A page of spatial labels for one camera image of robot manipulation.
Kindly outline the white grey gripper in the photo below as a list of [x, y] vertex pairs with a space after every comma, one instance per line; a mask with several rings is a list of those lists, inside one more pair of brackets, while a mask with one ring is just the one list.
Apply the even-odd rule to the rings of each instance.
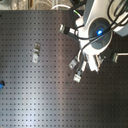
[[99, 55], [104, 51], [104, 48], [95, 49], [92, 46], [82, 47], [78, 53], [78, 57], [75, 56], [75, 58], [69, 64], [70, 69], [73, 70], [73, 68], [78, 64], [78, 61], [81, 62], [76, 70], [73, 80], [77, 83], [80, 82], [86, 65], [89, 65], [91, 71], [98, 72], [101, 64]]

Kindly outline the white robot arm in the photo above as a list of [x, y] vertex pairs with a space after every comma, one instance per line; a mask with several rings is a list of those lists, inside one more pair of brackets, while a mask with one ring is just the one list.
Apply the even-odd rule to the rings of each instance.
[[79, 40], [80, 50], [74, 80], [79, 82], [86, 65], [91, 71], [99, 71], [103, 61], [100, 55], [108, 49], [113, 33], [128, 35], [128, 0], [88, 0], [76, 26], [73, 35]]

